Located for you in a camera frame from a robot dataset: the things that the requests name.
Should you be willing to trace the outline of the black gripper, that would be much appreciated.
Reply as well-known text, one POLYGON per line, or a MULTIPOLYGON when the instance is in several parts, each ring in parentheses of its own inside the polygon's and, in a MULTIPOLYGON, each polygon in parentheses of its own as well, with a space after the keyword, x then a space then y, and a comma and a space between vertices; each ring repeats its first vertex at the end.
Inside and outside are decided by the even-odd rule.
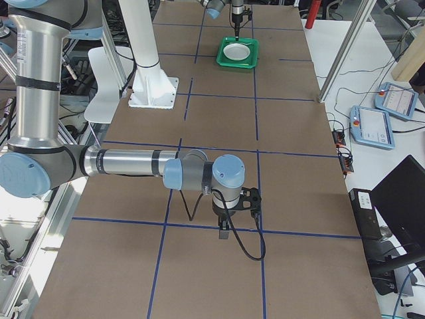
POLYGON ((243 20, 243 5, 231 5, 231 19, 234 26, 235 41, 240 38, 240 24, 243 20))
POLYGON ((219 239, 228 239, 230 232, 230 219, 229 216, 235 215, 239 211, 247 211, 248 208, 244 206, 243 201, 240 199, 239 202, 234 207, 229 207, 230 202, 225 204, 218 199, 213 199, 212 201, 212 210, 215 215, 218 217, 218 238, 219 239))

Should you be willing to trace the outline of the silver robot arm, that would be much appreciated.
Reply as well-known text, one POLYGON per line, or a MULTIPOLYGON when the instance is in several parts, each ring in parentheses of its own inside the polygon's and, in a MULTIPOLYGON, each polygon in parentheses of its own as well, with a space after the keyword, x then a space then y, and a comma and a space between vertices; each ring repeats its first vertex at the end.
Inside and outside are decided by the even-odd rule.
POLYGON ((230 5, 230 18, 233 23, 235 41, 240 40, 241 23, 244 16, 249 15, 249 10, 246 11, 243 0, 199 0, 202 7, 213 18, 216 19, 226 5, 230 5))
POLYGON ((1 187, 35 197, 82 176, 161 177, 166 188, 212 195, 219 236, 235 232, 232 215, 243 208, 242 160, 226 154, 209 161, 201 150, 107 150, 58 139, 64 38, 103 33, 100 1, 10 1, 17 26, 17 131, 1 156, 1 187))

